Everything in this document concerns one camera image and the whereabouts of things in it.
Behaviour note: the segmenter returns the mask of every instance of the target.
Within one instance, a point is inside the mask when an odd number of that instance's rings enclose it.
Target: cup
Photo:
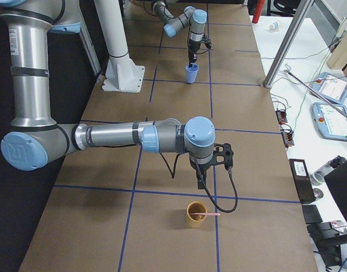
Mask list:
[[[186,65],[185,68],[187,82],[194,83],[198,72],[198,65],[195,63],[191,63],[191,67],[189,67],[189,65]]]
[[[187,206],[186,221],[191,228],[198,228],[206,218],[206,215],[193,213],[207,213],[206,206],[200,201],[194,201]]]

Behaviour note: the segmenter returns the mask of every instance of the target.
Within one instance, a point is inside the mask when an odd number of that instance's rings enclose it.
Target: black monitor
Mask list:
[[[338,208],[347,221],[347,161],[325,176],[325,181]],[[307,227],[327,266],[341,265],[340,245],[347,244],[347,233],[339,233],[330,223]]]

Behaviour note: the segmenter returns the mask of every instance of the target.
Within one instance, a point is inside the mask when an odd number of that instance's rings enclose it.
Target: chair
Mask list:
[[[301,0],[274,0],[273,5],[279,11],[270,10],[272,0],[268,0],[266,15],[270,16],[271,13],[280,16],[293,17]]]

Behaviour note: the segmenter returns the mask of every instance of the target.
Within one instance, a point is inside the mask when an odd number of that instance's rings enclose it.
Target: blue cup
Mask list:
[[[189,67],[189,65],[186,65],[186,79],[188,83],[194,83],[196,76],[197,76],[197,72],[198,72],[198,65],[195,63],[191,64],[192,66]]]

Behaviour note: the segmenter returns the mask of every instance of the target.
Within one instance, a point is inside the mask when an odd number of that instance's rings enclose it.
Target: blue cable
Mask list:
[[[346,259],[344,260],[344,262],[342,263],[342,265],[340,266],[340,269],[338,270],[338,272],[340,272],[341,269],[345,266],[346,261],[347,261],[347,257],[346,257]]]

